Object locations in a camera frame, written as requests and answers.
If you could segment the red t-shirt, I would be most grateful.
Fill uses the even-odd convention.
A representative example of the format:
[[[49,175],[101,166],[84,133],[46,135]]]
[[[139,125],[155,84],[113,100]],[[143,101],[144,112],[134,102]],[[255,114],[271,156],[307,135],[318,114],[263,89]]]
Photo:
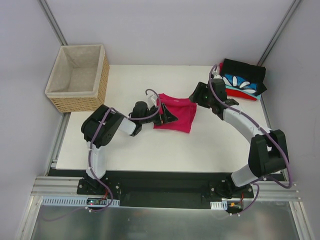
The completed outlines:
[[[226,88],[226,94],[230,97],[236,97],[236,98],[241,98],[241,99],[246,99],[246,100],[251,100],[251,101],[256,101],[257,98],[249,93],[245,93],[243,91],[237,90],[237,89],[230,89]]]

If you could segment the light teal t-shirt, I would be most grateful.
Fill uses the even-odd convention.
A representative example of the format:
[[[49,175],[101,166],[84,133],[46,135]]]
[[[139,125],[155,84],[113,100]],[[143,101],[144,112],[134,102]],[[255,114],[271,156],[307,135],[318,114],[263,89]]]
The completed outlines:
[[[257,99],[260,99],[260,98],[261,98],[261,95],[257,95],[255,89],[240,89],[240,88],[237,88],[237,87],[234,87],[234,86],[225,85],[225,89],[226,89],[226,88],[228,88],[228,89],[236,89],[236,90],[239,90],[239,91],[248,93],[248,94],[256,97]]]

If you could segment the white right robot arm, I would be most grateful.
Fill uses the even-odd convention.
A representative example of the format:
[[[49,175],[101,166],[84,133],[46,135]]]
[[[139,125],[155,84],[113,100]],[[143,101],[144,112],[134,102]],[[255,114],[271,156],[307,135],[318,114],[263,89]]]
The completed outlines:
[[[198,82],[189,100],[210,109],[222,121],[233,126],[250,144],[247,164],[230,175],[225,192],[237,197],[243,186],[268,178],[269,175],[289,169],[290,162],[286,136],[281,130],[263,128],[245,113],[240,104],[227,97],[222,79],[211,78],[207,83]]]

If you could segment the black printed t-shirt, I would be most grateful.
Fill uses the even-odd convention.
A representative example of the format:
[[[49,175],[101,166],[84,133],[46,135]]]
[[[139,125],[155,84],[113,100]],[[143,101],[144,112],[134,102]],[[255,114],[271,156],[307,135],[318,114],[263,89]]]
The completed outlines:
[[[267,90],[264,84],[266,68],[225,58],[219,74],[223,77],[225,85],[239,89],[253,89],[257,95]]]

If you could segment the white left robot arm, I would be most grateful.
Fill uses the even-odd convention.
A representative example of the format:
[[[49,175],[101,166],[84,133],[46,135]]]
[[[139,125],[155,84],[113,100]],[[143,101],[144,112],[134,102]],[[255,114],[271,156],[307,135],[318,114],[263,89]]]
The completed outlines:
[[[94,194],[105,191],[106,183],[106,146],[111,142],[117,131],[131,137],[136,136],[142,125],[153,123],[162,126],[178,121],[164,103],[148,107],[144,101],[135,103],[129,117],[104,104],[100,105],[82,124],[81,132],[88,147],[88,165],[84,180]]]

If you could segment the magenta pink t-shirt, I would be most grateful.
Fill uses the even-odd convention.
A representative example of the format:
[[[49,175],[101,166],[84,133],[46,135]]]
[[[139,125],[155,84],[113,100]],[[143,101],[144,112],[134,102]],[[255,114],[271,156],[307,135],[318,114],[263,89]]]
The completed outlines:
[[[160,100],[167,109],[178,118],[177,121],[163,125],[153,125],[154,129],[173,130],[189,134],[197,112],[197,104],[188,98],[175,98],[164,93],[159,94]]]

